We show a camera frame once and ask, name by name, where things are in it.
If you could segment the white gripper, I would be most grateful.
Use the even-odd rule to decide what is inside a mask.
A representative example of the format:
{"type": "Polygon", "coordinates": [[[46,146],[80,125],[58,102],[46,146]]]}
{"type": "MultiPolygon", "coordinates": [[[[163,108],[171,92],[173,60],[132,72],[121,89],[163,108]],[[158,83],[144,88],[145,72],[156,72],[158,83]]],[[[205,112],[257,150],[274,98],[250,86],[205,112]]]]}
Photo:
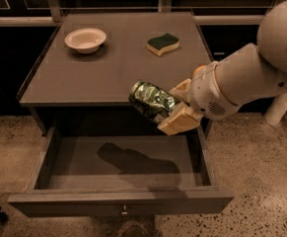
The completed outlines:
{"type": "Polygon", "coordinates": [[[174,135],[200,126],[201,119],[223,119],[239,110],[222,92],[216,75],[218,62],[213,61],[197,73],[195,78],[185,79],[169,93],[184,102],[176,105],[158,129],[166,135],[174,135]]]}

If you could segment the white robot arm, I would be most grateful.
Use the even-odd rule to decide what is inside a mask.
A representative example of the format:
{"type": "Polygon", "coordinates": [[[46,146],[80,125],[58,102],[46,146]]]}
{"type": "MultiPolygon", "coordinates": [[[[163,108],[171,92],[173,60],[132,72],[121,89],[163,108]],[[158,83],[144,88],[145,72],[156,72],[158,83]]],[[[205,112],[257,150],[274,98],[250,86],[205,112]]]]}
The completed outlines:
{"type": "Polygon", "coordinates": [[[180,103],[159,125],[167,135],[223,119],[254,100],[287,93],[287,0],[263,18],[257,43],[196,68],[170,91],[180,103]]]}

